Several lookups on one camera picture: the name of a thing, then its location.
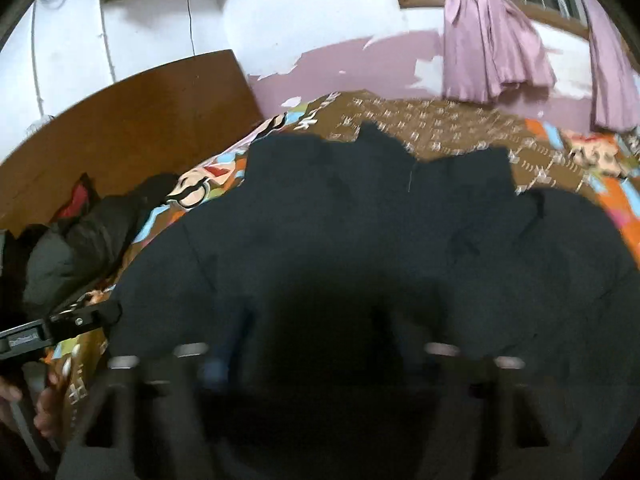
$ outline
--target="black cloth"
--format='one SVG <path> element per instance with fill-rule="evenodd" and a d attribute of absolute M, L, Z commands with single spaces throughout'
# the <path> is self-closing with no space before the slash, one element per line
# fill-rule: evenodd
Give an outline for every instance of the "black cloth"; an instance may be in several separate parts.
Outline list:
<path fill-rule="evenodd" d="M 29 254 L 22 311 L 27 319 L 77 300 L 115 271 L 151 210 L 164 202 L 177 175 L 159 174 L 123 196 L 107 196 L 85 216 L 61 219 Z"/>
<path fill-rule="evenodd" d="M 10 231 L 0 230 L 0 330 L 24 322 L 20 300 L 29 253 Z"/>
<path fill-rule="evenodd" d="M 639 292 L 633 257 L 588 200 L 516 196 L 503 149 L 422 163 L 364 125 L 353 143 L 254 144 L 241 187 L 124 272 L 110 348 L 222 348 L 242 308 L 252 322 L 226 353 L 238 387 L 408 383 L 428 341 L 517 356 L 545 430 L 598 478 L 640 415 Z"/>
<path fill-rule="evenodd" d="M 197 372 L 188 370 L 203 369 L 193 358 L 110 370 L 92 386 L 56 478 L 582 479 L 578 456 L 543 435 L 517 372 L 461 357 L 431 365 L 437 381 L 419 390 L 205 393 L 200 412 L 189 398 Z M 114 404 L 136 378 L 135 404 Z M 162 384 L 160 398 L 150 382 Z"/>

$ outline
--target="white wall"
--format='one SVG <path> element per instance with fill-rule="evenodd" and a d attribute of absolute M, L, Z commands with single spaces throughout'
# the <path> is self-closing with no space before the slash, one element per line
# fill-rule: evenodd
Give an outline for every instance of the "white wall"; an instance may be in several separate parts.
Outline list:
<path fill-rule="evenodd" d="M 58 115 L 143 70 L 226 48 L 217 0 L 36 0 L 0 52 L 0 161 L 41 114 Z"/>
<path fill-rule="evenodd" d="M 400 9 L 398 0 L 225 0 L 223 19 L 245 72 L 260 77 L 290 72 L 304 52 L 329 44 L 444 30 L 442 8 Z M 588 42 L 539 23 L 536 28 L 552 50 L 556 92 L 590 97 Z"/>
<path fill-rule="evenodd" d="M 247 75 L 266 77 L 331 44 L 442 33 L 443 19 L 442 9 L 401 10 L 398 0 L 37 0 L 0 52 L 0 160 L 41 113 L 160 64 L 231 47 Z M 538 30 L 558 76 L 554 95 L 590 97 L 587 42 Z M 439 88 L 441 66 L 416 59 L 416 88 Z"/>

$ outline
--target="fingernail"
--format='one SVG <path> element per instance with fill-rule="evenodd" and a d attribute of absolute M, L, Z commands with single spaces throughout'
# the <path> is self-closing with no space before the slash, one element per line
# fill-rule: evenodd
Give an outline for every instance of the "fingernail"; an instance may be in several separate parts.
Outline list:
<path fill-rule="evenodd" d="M 22 392 L 17 386 L 11 386 L 9 388 L 9 393 L 14 398 L 14 400 L 20 400 L 22 398 Z"/>
<path fill-rule="evenodd" d="M 66 358 L 65 364 L 62 366 L 62 375 L 66 379 L 71 371 L 71 357 Z"/>

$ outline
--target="wall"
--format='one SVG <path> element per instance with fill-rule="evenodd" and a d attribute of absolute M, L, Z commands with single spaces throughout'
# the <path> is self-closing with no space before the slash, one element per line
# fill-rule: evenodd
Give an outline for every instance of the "wall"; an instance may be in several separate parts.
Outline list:
<path fill-rule="evenodd" d="M 398 0 L 223 0 L 236 56 L 265 115 L 282 104 L 337 89 L 366 88 L 387 98 L 442 92 L 442 9 L 399 8 Z M 588 131 L 588 42 L 535 24 L 558 83 L 545 96 L 505 96 L 507 111 Z"/>
<path fill-rule="evenodd" d="M 265 115 L 341 89 L 387 98 L 442 90 L 442 9 L 398 0 L 37 0 L 0 52 L 0 160 L 39 117 L 137 72 L 233 48 Z M 588 131 L 586 41 L 536 24 L 558 84 L 500 106 Z"/>
<path fill-rule="evenodd" d="M 42 115 L 143 70 L 226 48 L 217 0 L 36 0 L 0 52 L 0 160 Z"/>

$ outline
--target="pink curtain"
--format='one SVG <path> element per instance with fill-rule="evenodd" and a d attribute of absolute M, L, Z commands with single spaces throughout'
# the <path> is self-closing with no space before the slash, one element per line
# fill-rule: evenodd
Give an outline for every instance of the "pink curtain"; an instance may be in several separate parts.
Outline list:
<path fill-rule="evenodd" d="M 589 22 L 593 122 L 623 132 L 640 123 L 640 98 L 620 33 L 598 0 L 582 0 Z"/>
<path fill-rule="evenodd" d="M 447 0 L 444 16 L 445 97 L 488 103 L 520 83 L 556 84 L 538 33 L 510 0 Z"/>

